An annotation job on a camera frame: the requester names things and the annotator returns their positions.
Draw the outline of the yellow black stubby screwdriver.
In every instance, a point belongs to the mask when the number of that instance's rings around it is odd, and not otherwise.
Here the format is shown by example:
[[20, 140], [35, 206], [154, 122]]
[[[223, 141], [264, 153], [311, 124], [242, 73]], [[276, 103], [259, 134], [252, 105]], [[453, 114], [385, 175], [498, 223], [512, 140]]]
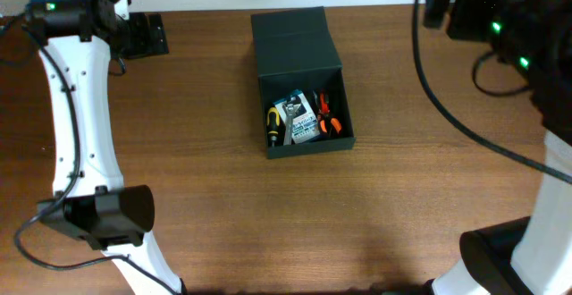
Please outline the yellow black stubby screwdriver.
[[266, 132], [270, 146], [274, 147], [280, 134], [281, 118], [276, 107], [271, 107], [266, 114]]

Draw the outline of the silver adjustable wrench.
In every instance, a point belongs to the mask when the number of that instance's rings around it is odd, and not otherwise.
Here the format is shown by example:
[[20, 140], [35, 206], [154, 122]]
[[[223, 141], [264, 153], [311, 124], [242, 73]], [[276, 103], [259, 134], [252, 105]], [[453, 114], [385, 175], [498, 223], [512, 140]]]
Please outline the silver adjustable wrench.
[[296, 116], [296, 112], [299, 110], [300, 106], [301, 106], [301, 102], [298, 101], [297, 99], [292, 99], [290, 102], [286, 103], [283, 106], [283, 109], [286, 113], [285, 133], [284, 133], [284, 140], [283, 140], [284, 146], [291, 144], [292, 124], [293, 124], [293, 120]]

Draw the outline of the red handled small cutting pliers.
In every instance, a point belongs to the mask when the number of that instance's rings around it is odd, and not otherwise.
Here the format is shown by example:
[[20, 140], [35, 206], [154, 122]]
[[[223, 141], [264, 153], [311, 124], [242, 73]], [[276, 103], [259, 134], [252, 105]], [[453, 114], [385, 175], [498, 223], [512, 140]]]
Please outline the red handled small cutting pliers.
[[320, 114], [328, 115], [330, 113], [329, 97], [325, 92], [320, 92], [317, 98], [317, 106]]

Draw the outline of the orange black long nose pliers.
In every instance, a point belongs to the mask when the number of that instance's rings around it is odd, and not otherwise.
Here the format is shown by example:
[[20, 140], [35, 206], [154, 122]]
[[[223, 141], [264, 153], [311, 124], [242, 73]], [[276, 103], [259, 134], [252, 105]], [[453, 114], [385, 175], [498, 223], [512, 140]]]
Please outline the orange black long nose pliers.
[[315, 105], [317, 108], [317, 127], [320, 134], [325, 138], [338, 138], [342, 133], [342, 125], [341, 122], [335, 117], [332, 113], [332, 109], [330, 107], [330, 113], [328, 115], [323, 115], [319, 113], [318, 106], [317, 106], [317, 98], [320, 92], [313, 92], [313, 97], [315, 100]]

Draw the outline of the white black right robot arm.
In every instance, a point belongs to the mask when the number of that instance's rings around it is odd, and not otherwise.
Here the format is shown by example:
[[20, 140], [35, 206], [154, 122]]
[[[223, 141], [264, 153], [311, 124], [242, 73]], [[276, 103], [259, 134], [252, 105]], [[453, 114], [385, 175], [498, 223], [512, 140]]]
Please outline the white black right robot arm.
[[445, 28], [487, 42], [490, 56], [523, 77], [543, 125], [544, 159], [533, 160], [469, 129], [438, 99], [412, 46], [425, 122], [447, 121], [466, 138], [543, 176], [525, 218], [466, 232], [459, 261], [425, 285], [427, 294], [564, 294], [571, 289], [571, 0], [414, 0], [411, 34]]

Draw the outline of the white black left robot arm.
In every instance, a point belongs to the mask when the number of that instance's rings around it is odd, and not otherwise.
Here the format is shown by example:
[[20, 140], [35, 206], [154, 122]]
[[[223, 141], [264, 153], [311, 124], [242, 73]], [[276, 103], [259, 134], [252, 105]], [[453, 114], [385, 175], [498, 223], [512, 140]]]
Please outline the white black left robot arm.
[[24, 30], [38, 45], [55, 131], [53, 196], [37, 223], [85, 242], [112, 262], [137, 294], [182, 294], [153, 234], [147, 185], [128, 187], [114, 151], [108, 105], [111, 62], [165, 55], [158, 14], [131, 13], [131, 0], [29, 0]]

